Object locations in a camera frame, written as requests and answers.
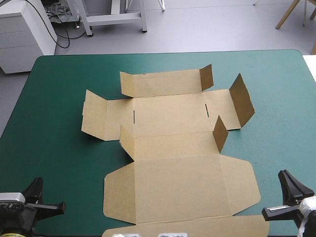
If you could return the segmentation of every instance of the robotic arm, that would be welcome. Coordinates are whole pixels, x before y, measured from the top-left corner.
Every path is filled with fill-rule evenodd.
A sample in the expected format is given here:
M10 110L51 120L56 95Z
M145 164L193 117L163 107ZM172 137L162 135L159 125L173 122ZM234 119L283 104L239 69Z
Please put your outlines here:
M65 213L64 202L43 204L42 189L39 177L22 193L0 193L1 237L33 237L37 221Z

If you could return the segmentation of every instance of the cardboard box blank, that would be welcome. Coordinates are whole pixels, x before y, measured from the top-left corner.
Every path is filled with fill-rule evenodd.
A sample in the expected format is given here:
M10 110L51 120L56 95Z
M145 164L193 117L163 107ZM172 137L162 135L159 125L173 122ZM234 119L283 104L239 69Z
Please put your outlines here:
M249 93L241 75L230 89L203 92L213 85L211 69L121 73L122 93L131 99L87 91L82 130L119 139L134 160L106 176L104 214L136 226L103 237L267 236L262 216L233 216L260 201L252 165L220 155L226 128L243 127L255 112Z

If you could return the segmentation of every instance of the green table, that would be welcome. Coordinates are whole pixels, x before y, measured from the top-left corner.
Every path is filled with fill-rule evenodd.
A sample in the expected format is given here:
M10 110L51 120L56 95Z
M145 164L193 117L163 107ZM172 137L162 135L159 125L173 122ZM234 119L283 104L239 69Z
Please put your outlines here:
M106 174L132 162L118 141L81 132L85 90L125 98L119 71L144 73L213 64L215 86L243 75L256 114L230 131L222 154L252 163L261 202L240 215L281 205L277 174L288 169L316 190L316 84L294 50L45 56L37 60L0 139L0 192L21 191L44 179L44 201L65 201L63 216L40 221L37 232L99 235L128 225L103 214ZM272 222L270 234L297 234L294 222Z

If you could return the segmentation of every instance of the flat cardboard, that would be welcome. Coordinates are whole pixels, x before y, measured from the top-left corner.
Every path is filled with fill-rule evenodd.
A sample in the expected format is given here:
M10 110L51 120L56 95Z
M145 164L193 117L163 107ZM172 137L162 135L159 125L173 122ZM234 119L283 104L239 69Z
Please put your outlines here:
M131 75L106 100L86 92L82 131L118 140L134 162L105 178L104 214L136 224L113 234L188 233L190 237L266 237L262 216L236 213L260 201L252 165L220 154L227 129L254 114L239 74L230 89L213 86L212 67Z
M231 130L243 127L254 114L240 74L230 89L203 92L213 85L211 65L120 75L122 93L135 98L106 100L87 90L82 131L105 141L119 140L121 126L134 138L211 132L219 115Z

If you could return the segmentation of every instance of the white table frame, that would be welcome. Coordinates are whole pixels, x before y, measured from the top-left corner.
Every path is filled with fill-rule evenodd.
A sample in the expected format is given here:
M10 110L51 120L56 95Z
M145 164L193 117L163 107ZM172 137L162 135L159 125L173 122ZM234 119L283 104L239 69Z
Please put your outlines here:
M120 13L120 0L112 0L111 14L100 16L89 16L84 0L76 0L79 13L88 36L93 36L92 26L104 26L114 24L124 24L141 21L143 32L147 32L145 0L139 0L140 12Z

